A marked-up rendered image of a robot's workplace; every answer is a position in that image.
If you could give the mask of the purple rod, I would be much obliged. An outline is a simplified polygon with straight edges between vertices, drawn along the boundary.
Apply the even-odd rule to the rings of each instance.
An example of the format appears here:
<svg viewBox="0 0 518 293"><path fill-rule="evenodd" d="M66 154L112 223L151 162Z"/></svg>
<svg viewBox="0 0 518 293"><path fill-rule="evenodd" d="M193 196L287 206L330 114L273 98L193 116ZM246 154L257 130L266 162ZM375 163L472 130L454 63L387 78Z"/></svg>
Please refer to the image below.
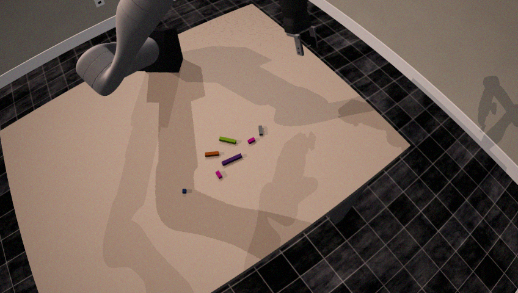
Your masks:
<svg viewBox="0 0 518 293"><path fill-rule="evenodd" d="M241 153L237 154L236 156L233 156L233 157L231 157L229 159L226 159L226 160L222 161L222 165L225 166L225 165L227 165L227 164L229 164L231 162L234 162L234 161L236 161L238 159L241 159L241 158L242 158Z"/></svg>

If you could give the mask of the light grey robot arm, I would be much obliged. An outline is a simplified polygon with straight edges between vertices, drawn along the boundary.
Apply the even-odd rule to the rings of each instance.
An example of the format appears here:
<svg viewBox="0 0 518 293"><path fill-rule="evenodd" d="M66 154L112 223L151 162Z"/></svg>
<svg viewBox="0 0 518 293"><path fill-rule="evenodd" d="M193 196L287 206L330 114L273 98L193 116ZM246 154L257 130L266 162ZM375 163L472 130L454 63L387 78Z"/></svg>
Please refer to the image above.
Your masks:
<svg viewBox="0 0 518 293"><path fill-rule="evenodd" d="M120 0L115 19L117 42L88 49L76 64L77 74L98 94L108 96L125 77L153 64L159 47L149 36L172 3L173 0Z"/></svg>

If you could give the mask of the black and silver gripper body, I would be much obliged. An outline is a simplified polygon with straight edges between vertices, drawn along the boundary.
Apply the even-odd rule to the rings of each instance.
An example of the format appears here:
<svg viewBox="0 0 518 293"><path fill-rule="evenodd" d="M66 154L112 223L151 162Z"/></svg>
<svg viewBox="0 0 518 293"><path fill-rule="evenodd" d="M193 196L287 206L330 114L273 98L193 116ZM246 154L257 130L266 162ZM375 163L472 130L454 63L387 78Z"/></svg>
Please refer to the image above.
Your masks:
<svg viewBox="0 0 518 293"><path fill-rule="evenodd" d="M312 26L307 0L279 0L286 33L297 34Z"/></svg>

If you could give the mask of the lime green rod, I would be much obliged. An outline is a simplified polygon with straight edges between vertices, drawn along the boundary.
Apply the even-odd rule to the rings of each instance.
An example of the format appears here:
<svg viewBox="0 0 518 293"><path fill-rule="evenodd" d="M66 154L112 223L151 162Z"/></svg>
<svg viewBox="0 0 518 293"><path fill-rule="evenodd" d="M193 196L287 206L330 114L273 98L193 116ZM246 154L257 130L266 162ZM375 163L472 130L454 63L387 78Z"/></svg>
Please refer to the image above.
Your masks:
<svg viewBox="0 0 518 293"><path fill-rule="evenodd" d="M219 141L221 142L227 142L227 143L232 143L232 144L236 144L236 140L234 139L229 139L229 138L226 138L226 137L221 137L219 138Z"/></svg>

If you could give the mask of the orange rod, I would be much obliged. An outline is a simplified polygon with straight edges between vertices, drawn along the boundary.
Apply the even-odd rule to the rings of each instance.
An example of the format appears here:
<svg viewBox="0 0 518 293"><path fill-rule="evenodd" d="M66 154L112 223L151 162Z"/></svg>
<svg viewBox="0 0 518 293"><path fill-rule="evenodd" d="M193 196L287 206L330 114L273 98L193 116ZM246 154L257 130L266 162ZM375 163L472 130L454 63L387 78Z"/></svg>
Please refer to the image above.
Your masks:
<svg viewBox="0 0 518 293"><path fill-rule="evenodd" d="M213 152L206 152L205 153L205 157L211 157L211 156L219 156L219 152L218 151L213 151Z"/></svg>

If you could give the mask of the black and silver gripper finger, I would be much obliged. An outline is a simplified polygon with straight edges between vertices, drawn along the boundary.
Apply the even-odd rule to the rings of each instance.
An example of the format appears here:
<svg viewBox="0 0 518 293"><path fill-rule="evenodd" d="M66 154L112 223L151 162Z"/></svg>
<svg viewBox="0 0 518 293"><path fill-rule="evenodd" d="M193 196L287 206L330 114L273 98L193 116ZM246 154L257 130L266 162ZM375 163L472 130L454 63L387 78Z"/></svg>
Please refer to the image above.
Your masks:
<svg viewBox="0 0 518 293"><path fill-rule="evenodd" d="M310 43L311 47L318 48L318 42L316 37L316 26L311 26L308 28L310 33Z"/></svg>
<svg viewBox="0 0 518 293"><path fill-rule="evenodd" d="M293 34L289 34L289 33L286 33L286 35L290 36L290 37L294 37L297 54L300 56L304 56L304 50L303 50L303 46L301 43L301 35L299 35L299 34L293 35Z"/></svg>

